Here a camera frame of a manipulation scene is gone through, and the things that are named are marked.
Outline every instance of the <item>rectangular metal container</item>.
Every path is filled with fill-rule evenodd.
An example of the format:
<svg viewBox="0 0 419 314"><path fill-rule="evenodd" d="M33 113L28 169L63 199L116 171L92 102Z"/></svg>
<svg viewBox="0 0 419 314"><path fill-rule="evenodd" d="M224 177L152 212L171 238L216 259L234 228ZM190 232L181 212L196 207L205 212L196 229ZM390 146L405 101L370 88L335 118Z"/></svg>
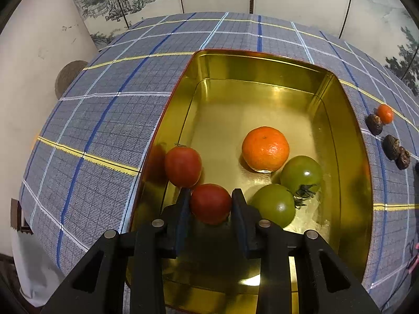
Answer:
<svg viewBox="0 0 419 314"><path fill-rule="evenodd" d="M200 153L200 182L219 184L230 193L241 188L246 200L271 183L275 173L254 172L241 157L244 137L259 126L285 135L290 158L310 156L323 170L317 197L297 210L285 229L317 230L362 279L372 191L361 132L336 76L289 58L234 50L194 54L147 153L131 229L158 218L176 201L179 190L164 174L164 155L176 143ZM229 222L208 227L193 218L181 256L163 261L166 303L197 313L254 313L259 266L259 260L242 257ZM292 282L293 311L298 313L293 268Z"/></svg>

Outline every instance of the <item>white wall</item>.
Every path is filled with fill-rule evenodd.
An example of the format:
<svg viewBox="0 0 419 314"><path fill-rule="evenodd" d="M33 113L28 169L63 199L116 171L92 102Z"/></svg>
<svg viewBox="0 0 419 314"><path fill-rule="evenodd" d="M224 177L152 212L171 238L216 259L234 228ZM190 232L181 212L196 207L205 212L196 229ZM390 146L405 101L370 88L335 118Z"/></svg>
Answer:
<svg viewBox="0 0 419 314"><path fill-rule="evenodd" d="M97 54L73 0L22 0L0 34L0 253L12 255L10 199L57 102L59 71Z"/></svg>

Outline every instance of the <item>orange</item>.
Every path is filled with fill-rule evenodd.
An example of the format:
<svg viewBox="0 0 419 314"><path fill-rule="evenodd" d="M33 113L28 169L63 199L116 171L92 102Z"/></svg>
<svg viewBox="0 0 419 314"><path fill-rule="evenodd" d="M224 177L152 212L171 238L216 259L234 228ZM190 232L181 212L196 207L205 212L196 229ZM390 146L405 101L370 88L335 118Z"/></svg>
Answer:
<svg viewBox="0 0 419 314"><path fill-rule="evenodd" d="M390 106L381 104L377 109L377 116L380 117L383 124L390 124L394 119L394 112Z"/></svg>
<svg viewBox="0 0 419 314"><path fill-rule="evenodd" d="M257 172L278 170L290 154L285 136L269 126L250 131L243 140L241 150L248 166Z"/></svg>

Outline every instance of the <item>metal screw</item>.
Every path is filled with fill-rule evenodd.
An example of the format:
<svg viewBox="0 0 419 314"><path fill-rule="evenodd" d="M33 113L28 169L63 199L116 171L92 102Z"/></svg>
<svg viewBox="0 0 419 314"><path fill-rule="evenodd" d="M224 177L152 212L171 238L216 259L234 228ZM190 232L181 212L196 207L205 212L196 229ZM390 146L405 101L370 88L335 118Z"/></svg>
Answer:
<svg viewBox="0 0 419 314"><path fill-rule="evenodd" d="M262 228L269 228L271 226L271 222L269 222L267 219L261 219L259 221L259 226Z"/></svg>
<svg viewBox="0 0 419 314"><path fill-rule="evenodd" d="M109 229L109 230L105 231L104 236L105 236L106 239L112 239L112 238L115 237L116 234L117 234L117 232L115 230Z"/></svg>
<svg viewBox="0 0 419 314"><path fill-rule="evenodd" d="M151 222L151 225L155 228L160 228L161 226L164 226L164 221L160 218L155 219L153 222Z"/></svg>
<svg viewBox="0 0 419 314"><path fill-rule="evenodd" d="M316 239L318 237L318 233L314 230L308 230L305 234L310 239Z"/></svg>

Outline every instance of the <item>dried brown fruit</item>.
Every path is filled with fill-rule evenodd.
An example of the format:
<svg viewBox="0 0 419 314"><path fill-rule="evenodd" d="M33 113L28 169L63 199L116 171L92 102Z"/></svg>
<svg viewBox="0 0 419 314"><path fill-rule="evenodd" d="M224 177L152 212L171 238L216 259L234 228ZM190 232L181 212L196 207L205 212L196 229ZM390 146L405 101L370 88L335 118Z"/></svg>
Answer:
<svg viewBox="0 0 419 314"><path fill-rule="evenodd" d="M399 170L407 169L410 164L410 153L404 147L400 147L400 155L395 160L396 166Z"/></svg>
<svg viewBox="0 0 419 314"><path fill-rule="evenodd" d="M396 137L388 134L383 140L383 151L389 160L395 160L400 155L400 144Z"/></svg>
<svg viewBox="0 0 419 314"><path fill-rule="evenodd" d="M383 130L383 122L377 115L371 114L366 117L365 124L367 125L368 130L375 136L379 135Z"/></svg>

